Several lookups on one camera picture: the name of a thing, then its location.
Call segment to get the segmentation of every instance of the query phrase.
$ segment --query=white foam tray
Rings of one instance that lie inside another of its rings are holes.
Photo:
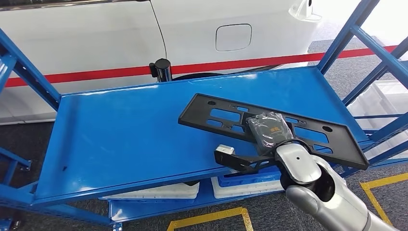
[[[103,200],[131,200],[131,199],[195,199],[200,183],[188,186],[184,183],[171,184],[151,189],[126,192],[111,196],[104,196]]]
[[[217,177],[212,177],[211,183],[213,185],[214,197],[217,199],[283,190],[281,182],[279,180],[221,187],[218,183]]]

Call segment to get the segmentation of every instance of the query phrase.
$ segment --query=rectangular slot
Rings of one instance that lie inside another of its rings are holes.
[[[318,131],[312,131],[312,130],[305,129],[305,128],[294,127],[294,133],[296,136],[301,137],[301,138],[306,138],[309,140],[318,141],[322,143],[329,143],[329,140],[327,139],[326,134],[318,132]]]
[[[333,150],[331,148],[325,147],[325,146],[320,146],[317,144],[313,145],[313,149],[322,153],[328,153],[328,154],[333,154]]]
[[[222,123],[213,119],[208,119],[207,124],[214,126],[214,127],[222,127]]]
[[[246,107],[237,107],[238,111],[248,112],[248,108]]]
[[[224,110],[220,110],[216,108],[211,109],[210,116],[225,119],[225,120],[230,120],[234,122],[240,121],[239,113],[224,111]]]
[[[232,125],[231,130],[243,133],[243,129],[241,126]]]
[[[293,123],[293,124],[297,124],[297,122],[299,122],[297,119],[293,119],[290,117],[286,117],[285,120],[286,122]]]

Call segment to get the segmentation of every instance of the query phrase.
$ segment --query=silver robotic arm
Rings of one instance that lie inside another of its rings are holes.
[[[329,231],[397,231],[376,215],[322,158],[311,155],[300,144],[276,149],[287,198],[313,216]]]

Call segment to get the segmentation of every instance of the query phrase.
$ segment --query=plastic bag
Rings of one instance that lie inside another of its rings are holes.
[[[247,118],[246,122],[261,149],[272,148],[279,142],[293,138],[293,134],[281,114],[262,113]]]

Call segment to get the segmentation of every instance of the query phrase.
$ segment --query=yellow floor marking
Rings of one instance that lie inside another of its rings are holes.
[[[215,213],[209,213],[205,215],[200,215],[192,218],[186,218],[181,220],[174,220],[170,222],[167,231],[173,231],[174,229],[196,225],[208,221],[219,220],[223,218],[229,218],[237,215],[242,215],[245,227],[247,231],[254,231],[252,228],[251,220],[249,219],[248,210],[246,208],[238,207],[228,210],[223,210]]]
[[[404,180],[408,180],[408,172],[403,173],[403,174],[399,174],[399,175],[396,175],[396,176],[392,176],[392,177],[386,177],[386,178],[382,178],[382,179],[378,179],[378,180],[373,180],[373,181],[369,181],[369,182],[361,182],[360,183],[361,188],[367,194],[367,197],[369,198],[369,200],[373,204],[374,208],[377,210],[377,212],[380,215],[381,219],[385,223],[387,223],[389,225],[392,225],[392,223],[391,223],[390,219],[387,217],[387,215],[385,214],[384,210],[381,208],[381,206],[378,203],[377,199],[375,199],[375,196],[374,196],[374,194],[372,194],[371,189],[381,187],[381,186],[384,186],[384,185],[388,185],[388,184],[397,183],[397,182],[404,181]]]

